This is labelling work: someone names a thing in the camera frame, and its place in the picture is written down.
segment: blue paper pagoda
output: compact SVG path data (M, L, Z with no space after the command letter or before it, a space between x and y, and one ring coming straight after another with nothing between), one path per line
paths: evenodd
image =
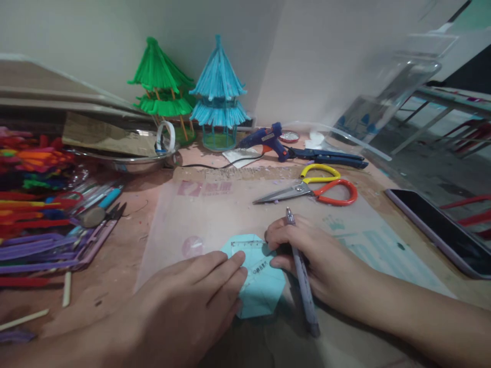
M226 151L237 143L237 125L250 119L237 100L245 95L245 84L234 73L232 65L216 35L213 50L196 88L189 91L200 95L193 109L191 120L196 119L203 127L203 145L211 151Z

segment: power cord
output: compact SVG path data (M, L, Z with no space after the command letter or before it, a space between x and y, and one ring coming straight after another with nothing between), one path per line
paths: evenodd
M264 153L262 155L260 155L260 156L257 156L257 157L243 157L243 158L239 158L239 159L237 159L237 160L229 163L228 165L222 166L221 168L217 168L217 167L213 167L213 166L208 166L208 165L202 165L202 164L182 165L181 167L204 167L204 168L207 168L207 169L226 169L227 167L232 166L236 162L239 162L239 161L242 161L242 160L245 160L245 159L260 159L263 156L264 156Z

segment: pen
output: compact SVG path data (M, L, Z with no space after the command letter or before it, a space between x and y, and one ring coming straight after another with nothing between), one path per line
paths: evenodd
M286 208L286 223L288 225L297 226L295 218L293 217L290 208ZM295 267L297 268L298 283L300 284L300 294L302 295L302 304L305 311L305 319L308 323L308 329L313 337L319 337L321 330L319 329L319 322L317 321L317 315L314 307L314 299L312 298L312 291L308 283L307 270L305 269L305 263L303 260L303 253L292 247L293 259L295 261Z

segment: glue gun trigger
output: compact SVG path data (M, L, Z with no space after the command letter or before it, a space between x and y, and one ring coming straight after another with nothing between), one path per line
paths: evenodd
M262 154L265 154L266 152L272 151L273 149L270 146L267 145L262 145Z

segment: hand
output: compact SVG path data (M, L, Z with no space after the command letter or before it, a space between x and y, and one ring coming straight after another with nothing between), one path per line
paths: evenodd
M118 335L121 366L196 365L224 334L241 307L247 277L240 251L185 260L156 273L120 311L105 321Z
M361 298L370 293L377 272L303 216L295 215L295 222L297 226L287 225L286 218L273 222L266 232L269 248L276 250L289 243L302 251L310 262L307 273L312 293L340 312L363 320ZM297 276L292 256L276 256L270 265Z

